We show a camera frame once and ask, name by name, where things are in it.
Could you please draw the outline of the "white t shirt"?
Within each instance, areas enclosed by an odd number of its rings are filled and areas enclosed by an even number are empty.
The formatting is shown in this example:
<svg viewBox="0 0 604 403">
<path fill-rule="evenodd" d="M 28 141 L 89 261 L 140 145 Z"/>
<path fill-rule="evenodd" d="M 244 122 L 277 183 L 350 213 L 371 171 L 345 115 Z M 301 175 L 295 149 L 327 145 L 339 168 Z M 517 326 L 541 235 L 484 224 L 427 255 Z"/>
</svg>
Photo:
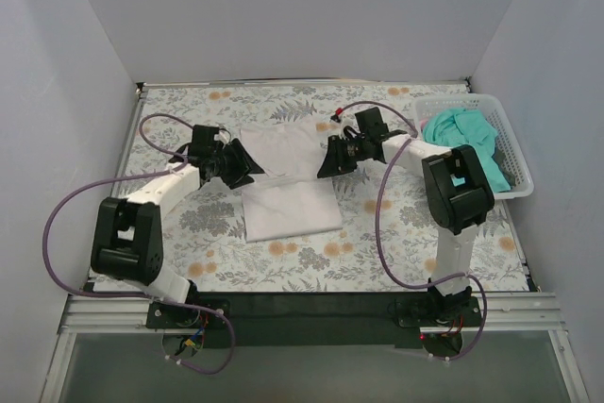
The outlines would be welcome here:
<svg viewBox="0 0 604 403">
<path fill-rule="evenodd" d="M 243 147 L 262 170 L 242 189 L 245 238 L 249 243 L 343 227 L 332 181 L 317 177 L 326 156 L 321 139 L 311 117 L 241 128 Z"/>
</svg>

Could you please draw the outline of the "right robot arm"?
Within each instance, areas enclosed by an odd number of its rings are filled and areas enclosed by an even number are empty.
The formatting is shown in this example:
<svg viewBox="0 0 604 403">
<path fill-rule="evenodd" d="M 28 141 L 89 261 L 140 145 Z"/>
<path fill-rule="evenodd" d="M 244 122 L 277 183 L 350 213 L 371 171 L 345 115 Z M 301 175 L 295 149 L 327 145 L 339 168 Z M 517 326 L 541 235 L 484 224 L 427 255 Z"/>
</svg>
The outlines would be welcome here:
<svg viewBox="0 0 604 403">
<path fill-rule="evenodd" d="M 436 267 L 425 284 L 394 280 L 411 291 L 409 299 L 394 303 L 394 313 L 400 321 L 413 323 L 460 323 L 467 312 L 478 309 L 472 296 L 478 279 L 471 274 L 471 258 L 478 227 L 495 205 L 478 155 L 466 144 L 444 147 L 423 142 L 416 129 L 391 130 L 382 119 L 381 104 L 363 106 L 353 126 L 344 122 L 341 109 L 332 115 L 340 130 L 328 137 L 317 175 L 350 174 L 359 162 L 374 160 L 423 179 L 428 210 L 438 230 Z"/>
</svg>

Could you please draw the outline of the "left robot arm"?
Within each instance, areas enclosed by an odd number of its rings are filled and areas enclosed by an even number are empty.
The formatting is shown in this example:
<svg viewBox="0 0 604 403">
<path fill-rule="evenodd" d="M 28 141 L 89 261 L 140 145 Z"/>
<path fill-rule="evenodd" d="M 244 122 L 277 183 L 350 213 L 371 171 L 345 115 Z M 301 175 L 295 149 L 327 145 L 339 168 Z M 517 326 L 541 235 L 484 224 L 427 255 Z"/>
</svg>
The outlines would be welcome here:
<svg viewBox="0 0 604 403">
<path fill-rule="evenodd" d="M 101 202 L 92 269 L 148 296 L 171 301 L 170 318 L 180 327 L 193 326 L 201 306 L 190 297 L 193 284 L 164 261 L 162 220 L 215 177 L 233 190 L 253 183 L 253 176 L 262 173 L 240 140 L 229 138 L 218 126 L 194 126 L 191 140 L 177 149 L 164 175 L 124 198 L 108 197 Z"/>
</svg>

